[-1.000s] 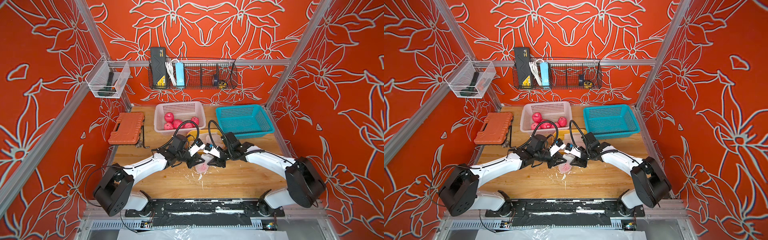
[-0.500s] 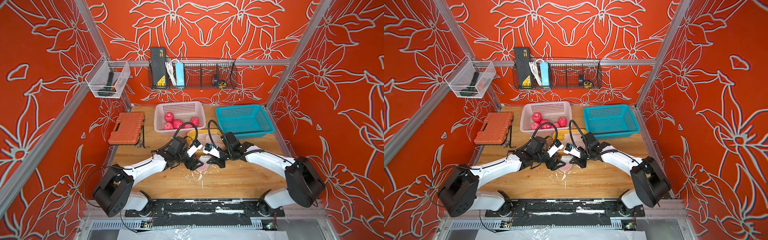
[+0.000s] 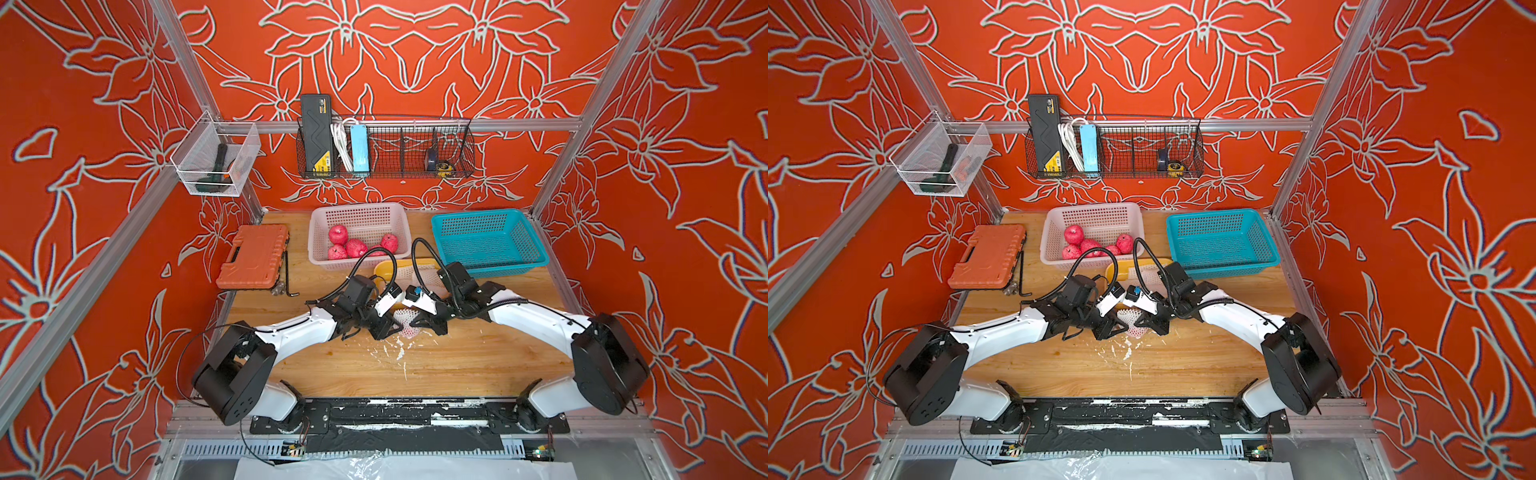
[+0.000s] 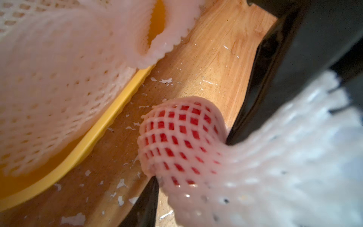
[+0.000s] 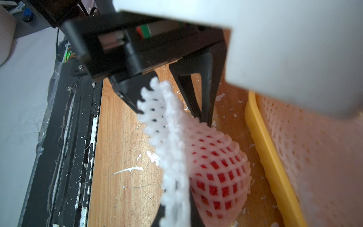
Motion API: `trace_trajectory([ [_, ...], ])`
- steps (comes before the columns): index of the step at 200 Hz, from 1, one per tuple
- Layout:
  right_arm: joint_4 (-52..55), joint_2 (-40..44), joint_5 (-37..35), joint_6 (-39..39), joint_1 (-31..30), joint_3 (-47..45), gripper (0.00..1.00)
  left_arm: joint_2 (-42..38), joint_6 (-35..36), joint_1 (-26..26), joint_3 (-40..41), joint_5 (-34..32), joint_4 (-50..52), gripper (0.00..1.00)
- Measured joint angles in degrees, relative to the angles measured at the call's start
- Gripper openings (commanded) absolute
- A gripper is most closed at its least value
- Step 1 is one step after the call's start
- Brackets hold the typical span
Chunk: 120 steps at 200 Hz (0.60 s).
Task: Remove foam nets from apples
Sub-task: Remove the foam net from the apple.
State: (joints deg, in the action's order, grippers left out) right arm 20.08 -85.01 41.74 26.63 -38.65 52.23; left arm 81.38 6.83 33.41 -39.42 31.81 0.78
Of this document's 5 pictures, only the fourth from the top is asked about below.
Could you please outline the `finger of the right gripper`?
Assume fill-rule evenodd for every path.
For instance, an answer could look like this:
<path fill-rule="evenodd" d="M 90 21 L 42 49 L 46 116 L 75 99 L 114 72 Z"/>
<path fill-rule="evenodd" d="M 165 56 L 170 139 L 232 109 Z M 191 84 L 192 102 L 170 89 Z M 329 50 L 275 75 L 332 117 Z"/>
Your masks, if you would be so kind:
<path fill-rule="evenodd" d="M 227 145 L 245 140 L 337 60 L 333 39 L 363 39 L 362 1 L 248 1 L 277 17 L 259 44 Z"/>
<path fill-rule="evenodd" d="M 331 114 L 340 113 L 349 107 L 363 112 L 363 40 L 333 39 L 330 48 L 335 51 L 336 61 L 330 67 L 337 73 L 340 85 L 348 96 L 348 104 L 334 107 Z"/>

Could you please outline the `netted apple bottom hidden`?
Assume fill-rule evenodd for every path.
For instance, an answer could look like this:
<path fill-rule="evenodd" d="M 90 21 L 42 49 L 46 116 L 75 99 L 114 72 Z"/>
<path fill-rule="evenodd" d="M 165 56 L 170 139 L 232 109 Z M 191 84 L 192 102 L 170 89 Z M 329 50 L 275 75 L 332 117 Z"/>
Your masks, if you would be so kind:
<path fill-rule="evenodd" d="M 348 103 L 326 71 L 228 146 L 213 103 L 168 100 L 142 117 L 141 167 L 184 227 L 360 227 L 363 123 Z"/>

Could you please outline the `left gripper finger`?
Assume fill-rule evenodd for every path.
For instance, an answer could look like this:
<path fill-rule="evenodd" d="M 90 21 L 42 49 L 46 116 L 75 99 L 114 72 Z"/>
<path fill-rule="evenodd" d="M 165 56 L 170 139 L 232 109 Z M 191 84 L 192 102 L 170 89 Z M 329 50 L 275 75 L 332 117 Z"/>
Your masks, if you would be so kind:
<path fill-rule="evenodd" d="M 119 227 L 155 227 L 159 198 L 159 183 L 152 177 L 140 197 Z"/>

